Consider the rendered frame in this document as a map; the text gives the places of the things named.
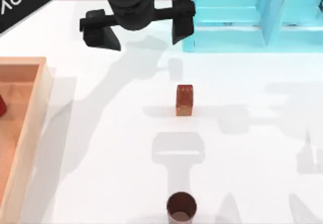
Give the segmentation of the light blue rack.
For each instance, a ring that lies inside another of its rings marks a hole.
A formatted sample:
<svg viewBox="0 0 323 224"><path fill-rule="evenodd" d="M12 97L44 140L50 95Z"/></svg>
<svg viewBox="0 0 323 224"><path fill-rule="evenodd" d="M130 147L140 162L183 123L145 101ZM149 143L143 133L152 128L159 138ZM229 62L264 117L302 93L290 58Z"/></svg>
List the light blue rack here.
<svg viewBox="0 0 323 224"><path fill-rule="evenodd" d="M185 52L323 53L323 0L194 0Z"/></svg>

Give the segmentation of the brown bread loaf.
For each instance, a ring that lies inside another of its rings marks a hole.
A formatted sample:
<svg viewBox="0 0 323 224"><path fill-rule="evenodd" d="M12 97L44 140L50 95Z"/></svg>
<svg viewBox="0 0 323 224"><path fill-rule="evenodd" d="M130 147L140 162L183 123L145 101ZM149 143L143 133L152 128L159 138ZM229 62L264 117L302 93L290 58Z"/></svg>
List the brown bread loaf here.
<svg viewBox="0 0 323 224"><path fill-rule="evenodd" d="M176 116L191 116L193 111L193 85L178 85L176 93Z"/></svg>

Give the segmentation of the shallow salmon-coloured box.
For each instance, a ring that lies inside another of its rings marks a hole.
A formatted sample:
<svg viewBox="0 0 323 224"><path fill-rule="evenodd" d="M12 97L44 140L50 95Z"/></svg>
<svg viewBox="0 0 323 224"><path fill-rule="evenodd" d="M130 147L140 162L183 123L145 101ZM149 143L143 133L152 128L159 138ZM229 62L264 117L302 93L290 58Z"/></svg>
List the shallow salmon-coloured box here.
<svg viewBox="0 0 323 224"><path fill-rule="evenodd" d="M22 203L51 88L45 57L0 57L0 209Z"/></svg>

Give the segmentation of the small red object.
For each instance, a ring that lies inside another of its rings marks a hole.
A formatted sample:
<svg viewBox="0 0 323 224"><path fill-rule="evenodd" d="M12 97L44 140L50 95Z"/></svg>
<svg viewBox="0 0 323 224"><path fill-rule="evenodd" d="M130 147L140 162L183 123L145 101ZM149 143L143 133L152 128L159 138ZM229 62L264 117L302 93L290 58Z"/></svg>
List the small red object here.
<svg viewBox="0 0 323 224"><path fill-rule="evenodd" d="M3 116L7 111L7 105L2 97L2 95L0 94L0 117Z"/></svg>

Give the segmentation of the brown cup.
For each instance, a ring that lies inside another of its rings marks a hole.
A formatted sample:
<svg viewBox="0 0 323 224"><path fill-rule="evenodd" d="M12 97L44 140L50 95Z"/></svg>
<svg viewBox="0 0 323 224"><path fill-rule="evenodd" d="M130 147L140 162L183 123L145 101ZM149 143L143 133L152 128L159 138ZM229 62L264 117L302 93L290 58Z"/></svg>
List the brown cup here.
<svg viewBox="0 0 323 224"><path fill-rule="evenodd" d="M168 224L192 224L197 212L194 197L187 192L173 193L167 200Z"/></svg>

